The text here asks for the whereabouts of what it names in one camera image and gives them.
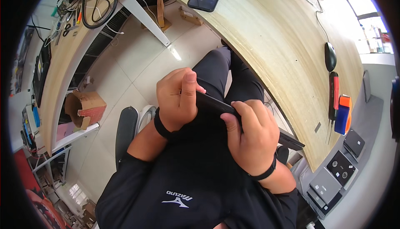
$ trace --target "hand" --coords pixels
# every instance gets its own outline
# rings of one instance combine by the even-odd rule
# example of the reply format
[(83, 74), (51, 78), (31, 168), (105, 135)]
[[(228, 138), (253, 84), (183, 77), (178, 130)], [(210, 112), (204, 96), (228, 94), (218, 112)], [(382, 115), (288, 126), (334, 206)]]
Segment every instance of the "hand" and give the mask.
[(192, 69), (180, 68), (157, 82), (160, 120), (168, 131), (178, 131), (196, 117), (196, 90), (206, 93), (196, 78)]
[(242, 117), (243, 134), (237, 118), (221, 114), (227, 128), (227, 145), (236, 163), (251, 176), (263, 174), (272, 165), (279, 140), (279, 128), (271, 111), (260, 100), (231, 105)]

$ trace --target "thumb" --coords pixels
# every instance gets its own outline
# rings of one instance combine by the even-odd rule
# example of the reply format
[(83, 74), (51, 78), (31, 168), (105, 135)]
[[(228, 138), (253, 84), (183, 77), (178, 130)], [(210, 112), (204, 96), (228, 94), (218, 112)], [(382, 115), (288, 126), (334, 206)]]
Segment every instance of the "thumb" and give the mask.
[(223, 113), (221, 114), (220, 118), (225, 122), (226, 124), (226, 129), (227, 129), (227, 145), (229, 148), (230, 153), (236, 154), (236, 152), (239, 150), (239, 145), (240, 145), (240, 126), (238, 119), (230, 113)]
[(190, 71), (183, 76), (182, 92), (180, 95), (179, 106), (182, 109), (191, 111), (192, 108), (196, 109), (196, 72)]

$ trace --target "fingernail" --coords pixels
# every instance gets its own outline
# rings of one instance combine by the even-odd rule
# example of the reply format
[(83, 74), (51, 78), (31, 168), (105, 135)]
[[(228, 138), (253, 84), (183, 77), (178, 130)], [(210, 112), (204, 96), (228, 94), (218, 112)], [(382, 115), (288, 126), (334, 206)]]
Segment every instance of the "fingernail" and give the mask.
[(193, 83), (196, 81), (196, 73), (195, 72), (188, 72), (186, 74), (186, 81)]

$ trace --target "black wristband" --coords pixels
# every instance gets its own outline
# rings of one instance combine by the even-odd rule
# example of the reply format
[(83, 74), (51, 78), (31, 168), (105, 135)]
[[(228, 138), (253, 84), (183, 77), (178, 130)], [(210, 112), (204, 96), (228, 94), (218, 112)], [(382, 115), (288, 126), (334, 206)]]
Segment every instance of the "black wristband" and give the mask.
[(160, 108), (157, 108), (156, 110), (156, 116), (154, 117), (154, 126), (156, 127), (157, 132), (163, 136), (164, 138), (166, 138), (167, 140), (170, 140), (173, 138), (174, 133), (176, 131), (170, 132), (168, 131), (165, 126), (162, 124), (161, 120), (160, 120), (160, 115), (159, 115), (159, 111)]
[(274, 160), (272, 161), (272, 164), (267, 171), (265, 171), (262, 175), (258, 176), (251, 176), (250, 174), (249, 175), (253, 180), (260, 181), (269, 177), (274, 172), (275, 168), (276, 168), (276, 152), (274, 153)]

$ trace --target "office chair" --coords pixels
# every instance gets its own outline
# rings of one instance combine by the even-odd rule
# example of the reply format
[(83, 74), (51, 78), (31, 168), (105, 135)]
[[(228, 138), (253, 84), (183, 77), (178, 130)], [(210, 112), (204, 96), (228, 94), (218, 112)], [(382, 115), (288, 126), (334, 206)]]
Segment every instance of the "office chair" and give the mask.
[(145, 106), (139, 113), (136, 108), (129, 106), (122, 110), (118, 121), (117, 137), (115, 140), (115, 164), (118, 170), (119, 161), (127, 151), (129, 144), (138, 134), (139, 128), (144, 120), (150, 121), (156, 115), (156, 107)]

